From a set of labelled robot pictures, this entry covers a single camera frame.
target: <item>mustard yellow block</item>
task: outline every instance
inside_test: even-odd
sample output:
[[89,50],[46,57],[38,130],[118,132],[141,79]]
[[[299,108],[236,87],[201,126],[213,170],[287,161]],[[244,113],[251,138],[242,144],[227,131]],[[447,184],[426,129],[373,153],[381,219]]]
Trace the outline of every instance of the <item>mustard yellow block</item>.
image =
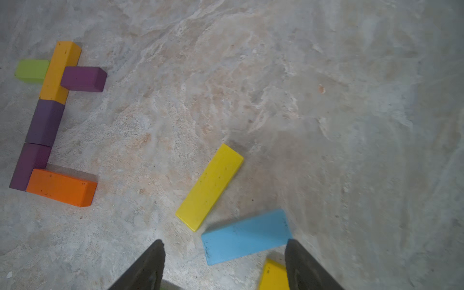
[[271,259],[266,259],[259,290],[290,290],[285,267]]
[[221,145],[176,212],[192,231],[198,230],[242,162],[240,154]]
[[67,66],[76,66],[80,56],[81,48],[74,42],[57,42],[47,74],[45,75],[39,99],[57,101],[63,105],[66,103],[69,90],[60,85],[61,78],[63,77],[64,68]]

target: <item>block arrangement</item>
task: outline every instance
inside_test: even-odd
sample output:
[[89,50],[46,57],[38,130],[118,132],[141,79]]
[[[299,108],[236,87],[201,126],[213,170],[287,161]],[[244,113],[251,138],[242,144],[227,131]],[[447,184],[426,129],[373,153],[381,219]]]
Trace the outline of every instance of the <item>block arrangement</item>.
[[63,116],[64,105],[51,100],[39,100],[26,135],[26,143],[52,147]]
[[68,66],[64,69],[61,86],[68,90],[102,92],[106,72],[94,66]]
[[45,169],[51,151],[52,148],[48,146],[24,143],[11,178],[10,188],[26,191],[32,170]]
[[81,48],[72,41],[59,41],[51,61],[25,59],[20,61],[15,77],[25,82],[43,83],[39,101],[19,155],[10,188],[45,196],[73,206],[90,206],[97,183],[45,170],[57,136],[69,90],[103,91],[107,74],[98,67],[83,67],[73,75]]
[[97,183],[67,175],[34,169],[26,191],[73,206],[90,206]]
[[292,234],[282,209],[201,235],[208,265],[276,248],[285,245],[290,238]]
[[285,267],[266,259],[258,290],[290,290]]
[[177,217],[197,231],[242,163],[240,154],[222,144],[177,210]]
[[42,84],[50,62],[43,59],[23,59],[19,62],[14,76],[26,83]]
[[64,68],[76,66],[81,55],[81,48],[72,41],[59,41],[55,46],[44,84],[40,90],[39,99],[52,100],[61,104],[66,104],[68,89],[63,88],[61,77]]

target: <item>blue block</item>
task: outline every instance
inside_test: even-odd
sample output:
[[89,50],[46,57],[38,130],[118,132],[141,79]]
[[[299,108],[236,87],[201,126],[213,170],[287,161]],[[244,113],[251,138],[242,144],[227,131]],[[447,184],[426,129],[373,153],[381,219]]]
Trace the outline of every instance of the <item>blue block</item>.
[[290,238],[293,237],[282,209],[201,235],[208,265],[280,247]]

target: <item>orange block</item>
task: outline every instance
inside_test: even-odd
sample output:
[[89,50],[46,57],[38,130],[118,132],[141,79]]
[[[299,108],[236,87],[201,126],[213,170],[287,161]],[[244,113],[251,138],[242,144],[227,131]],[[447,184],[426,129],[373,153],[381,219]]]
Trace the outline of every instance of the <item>orange block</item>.
[[43,169],[32,171],[26,191],[73,206],[90,206],[97,183]]

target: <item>green block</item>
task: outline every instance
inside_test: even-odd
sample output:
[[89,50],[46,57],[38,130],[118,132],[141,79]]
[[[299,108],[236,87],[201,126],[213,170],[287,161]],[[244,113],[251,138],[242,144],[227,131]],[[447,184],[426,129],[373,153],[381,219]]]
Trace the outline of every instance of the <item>green block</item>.
[[43,59],[23,59],[19,62],[14,76],[26,83],[42,84],[50,61]]

